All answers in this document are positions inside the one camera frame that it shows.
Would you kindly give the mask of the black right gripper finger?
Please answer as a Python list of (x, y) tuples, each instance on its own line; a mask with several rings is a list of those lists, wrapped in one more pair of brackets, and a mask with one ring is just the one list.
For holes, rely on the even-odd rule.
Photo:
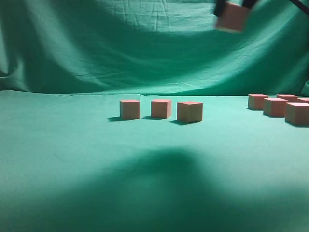
[(258, 0), (243, 0), (242, 7), (251, 10), (256, 5), (257, 2)]

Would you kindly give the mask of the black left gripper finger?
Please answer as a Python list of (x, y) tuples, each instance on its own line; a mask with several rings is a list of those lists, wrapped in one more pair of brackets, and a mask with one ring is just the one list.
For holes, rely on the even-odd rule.
[(215, 8), (214, 8), (213, 14), (216, 17), (220, 17), (223, 14), (225, 7), (226, 7), (226, 3), (227, 3), (227, 0), (216, 0), (215, 1)]

